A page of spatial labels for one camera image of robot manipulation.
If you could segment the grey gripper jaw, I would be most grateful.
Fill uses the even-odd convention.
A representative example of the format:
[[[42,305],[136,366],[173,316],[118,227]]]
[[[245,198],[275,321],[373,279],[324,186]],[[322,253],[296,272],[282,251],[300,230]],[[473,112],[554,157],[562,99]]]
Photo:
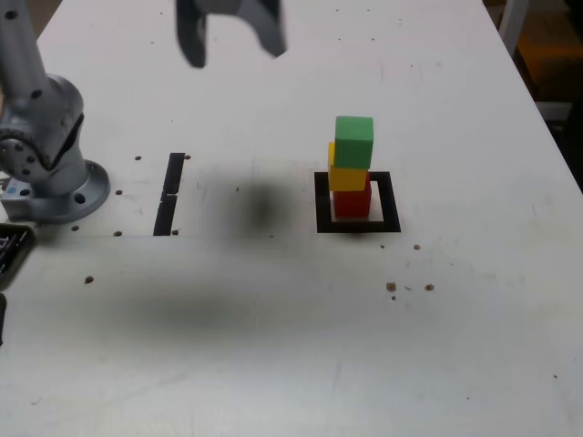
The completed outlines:
[[[196,1],[176,1],[176,33],[179,48],[194,68],[206,65],[207,13]]]
[[[271,56],[279,57],[286,52],[281,0],[242,0],[237,16],[251,26],[261,47]]]

